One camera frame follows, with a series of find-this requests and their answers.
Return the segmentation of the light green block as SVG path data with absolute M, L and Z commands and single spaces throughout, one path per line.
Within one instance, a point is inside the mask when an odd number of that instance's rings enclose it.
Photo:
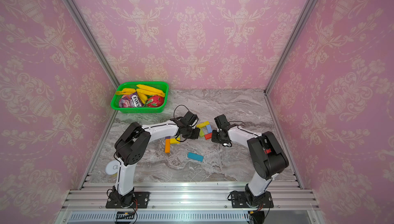
M 204 137 L 204 136 L 205 136 L 205 134 L 204 134 L 204 132 L 203 132 L 203 129 L 202 129 L 202 128 L 200 128 L 199 136 L 200 136 L 200 137 Z

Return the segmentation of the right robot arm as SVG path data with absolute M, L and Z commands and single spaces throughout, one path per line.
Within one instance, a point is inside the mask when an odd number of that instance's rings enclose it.
M 249 206 L 257 207 L 259 210 L 273 208 L 273 198 L 268 186 L 289 166 L 288 158 L 275 135 L 272 132 L 256 133 L 231 125 L 228 128 L 214 130 L 211 140 L 224 147 L 238 143 L 249 149 L 254 175 L 246 184 L 245 191 L 241 193 L 244 201 L 239 201 L 235 193 L 230 194 L 233 207 Z

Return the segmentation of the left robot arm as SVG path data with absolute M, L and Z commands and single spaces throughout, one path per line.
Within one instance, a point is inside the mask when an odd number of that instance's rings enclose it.
M 140 125 L 133 122 L 115 143 L 115 159 L 120 163 L 115 185 L 107 191 L 107 209 L 127 209 L 131 211 L 146 209 L 150 192 L 136 192 L 134 175 L 137 163 L 143 158 L 148 144 L 166 137 L 198 139 L 200 129 L 168 120 L 153 125 Z

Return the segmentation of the teal block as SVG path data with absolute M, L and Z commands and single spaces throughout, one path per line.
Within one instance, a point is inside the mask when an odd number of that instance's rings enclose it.
M 199 162 L 203 162 L 203 160 L 204 160 L 204 157 L 202 155 L 191 153 L 191 152 L 189 152 L 187 154 L 187 158 L 195 160 L 195 161 L 199 161 Z

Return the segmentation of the red block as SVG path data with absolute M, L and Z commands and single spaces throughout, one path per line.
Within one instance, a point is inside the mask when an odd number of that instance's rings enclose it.
M 204 137 L 206 140 L 209 140 L 212 138 L 212 133 L 206 134 L 206 135 L 204 135 Z

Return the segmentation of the light blue block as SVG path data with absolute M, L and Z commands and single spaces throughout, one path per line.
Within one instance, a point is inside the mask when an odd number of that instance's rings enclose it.
M 212 133 L 212 127 L 210 124 L 207 125 L 206 128 L 207 128 L 208 133 Z

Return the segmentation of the yellow block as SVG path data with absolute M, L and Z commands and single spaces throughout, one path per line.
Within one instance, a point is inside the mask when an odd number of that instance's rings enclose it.
M 180 144 L 181 142 L 180 141 L 178 141 L 178 140 L 176 140 L 175 138 L 171 138 L 170 139 L 170 144 L 171 145 L 173 145 L 173 144 Z
M 197 124 L 196 127 L 197 128 L 204 128 L 204 127 L 206 127 L 208 125 L 210 125 L 210 122 L 209 121 L 205 121 L 205 122 L 202 122 L 200 124 Z

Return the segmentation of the orange block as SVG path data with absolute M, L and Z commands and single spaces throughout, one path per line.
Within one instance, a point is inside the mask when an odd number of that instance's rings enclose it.
M 170 139 L 165 141 L 165 153 L 170 153 Z

